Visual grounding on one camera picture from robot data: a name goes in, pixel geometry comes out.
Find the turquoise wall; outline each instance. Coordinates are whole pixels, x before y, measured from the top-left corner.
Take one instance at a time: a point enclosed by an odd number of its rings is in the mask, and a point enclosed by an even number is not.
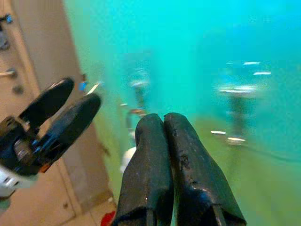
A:
[[[296,0],[120,1],[65,0],[82,71],[105,81],[96,119],[111,187],[118,198],[121,156],[128,147],[123,102],[135,106],[125,57],[153,53],[149,112],[179,112],[194,124],[228,178],[251,226],[296,225],[301,202],[301,3]],[[252,77],[227,62],[261,62],[270,76]],[[224,83],[257,84],[248,100],[249,148],[210,135],[230,131],[229,103],[215,89]]]

